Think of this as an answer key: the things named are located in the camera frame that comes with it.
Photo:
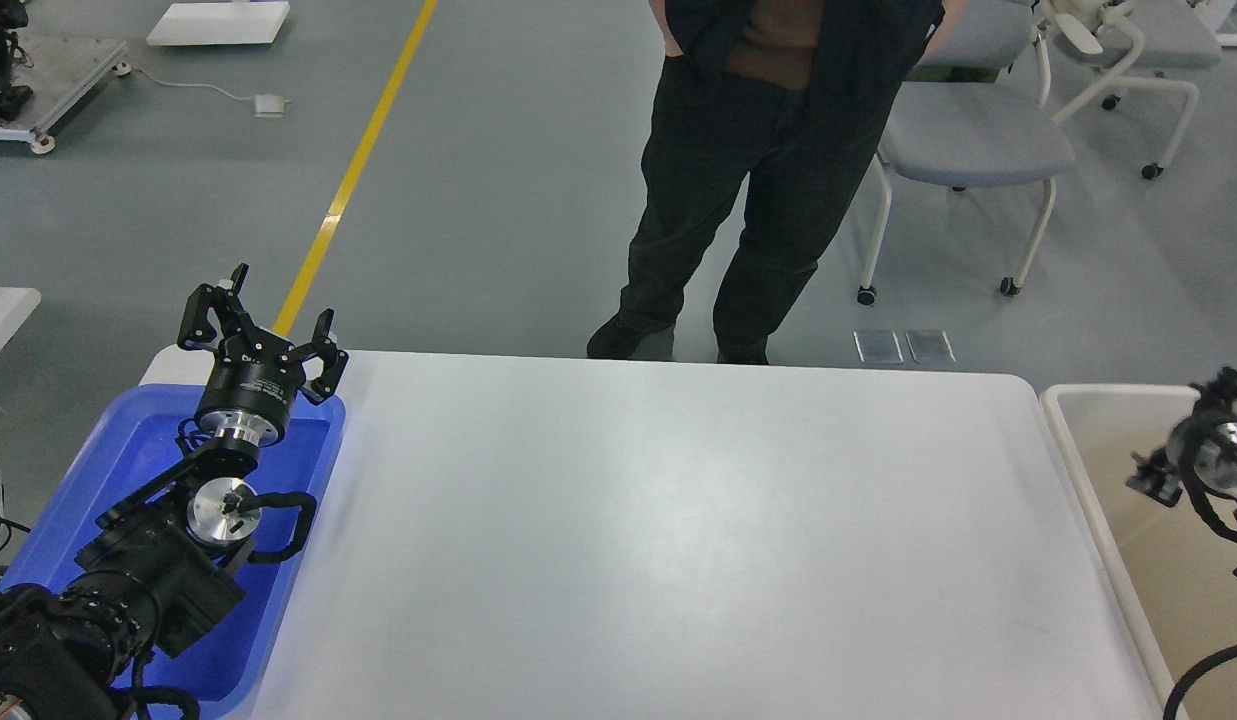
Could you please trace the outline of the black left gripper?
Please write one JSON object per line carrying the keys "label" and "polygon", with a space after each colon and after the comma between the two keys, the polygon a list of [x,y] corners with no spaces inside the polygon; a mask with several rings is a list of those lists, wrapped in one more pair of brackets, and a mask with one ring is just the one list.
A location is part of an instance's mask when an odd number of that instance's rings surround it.
{"label": "black left gripper", "polygon": [[[313,406],[335,393],[348,369],[349,354],[333,333],[335,311],[317,315],[310,341],[294,346],[276,334],[261,334],[240,301],[247,264],[239,264],[226,285],[202,283],[187,299],[176,346],[214,353],[214,369],[194,413],[199,431],[221,434],[242,429],[254,445],[285,439],[298,393]],[[320,374],[307,374],[308,361],[320,361]]]}

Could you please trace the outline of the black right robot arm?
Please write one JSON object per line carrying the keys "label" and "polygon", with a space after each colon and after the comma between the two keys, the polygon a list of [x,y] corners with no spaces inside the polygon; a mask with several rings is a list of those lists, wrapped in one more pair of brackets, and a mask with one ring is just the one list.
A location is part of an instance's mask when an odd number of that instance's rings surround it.
{"label": "black right robot arm", "polygon": [[1222,366],[1191,388],[1190,414],[1150,456],[1133,455],[1136,471],[1124,484],[1166,508],[1186,496],[1213,534],[1237,544],[1237,370]]}

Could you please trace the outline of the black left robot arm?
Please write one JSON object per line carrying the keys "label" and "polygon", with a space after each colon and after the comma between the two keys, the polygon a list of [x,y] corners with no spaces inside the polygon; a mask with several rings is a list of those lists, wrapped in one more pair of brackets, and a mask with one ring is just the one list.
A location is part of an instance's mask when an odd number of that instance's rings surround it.
{"label": "black left robot arm", "polygon": [[310,538],[315,496],[261,492],[247,475],[285,439],[294,400],[335,395],[349,355],[333,309],[302,345],[254,323],[240,301],[247,270],[187,301],[176,346],[212,353],[214,366],[176,438],[181,459],[96,516],[100,534],[61,593],[0,591],[0,719],[147,719],[157,705],[200,718],[190,692],[150,685],[143,671],[228,619],[246,598],[239,570],[280,565]]}

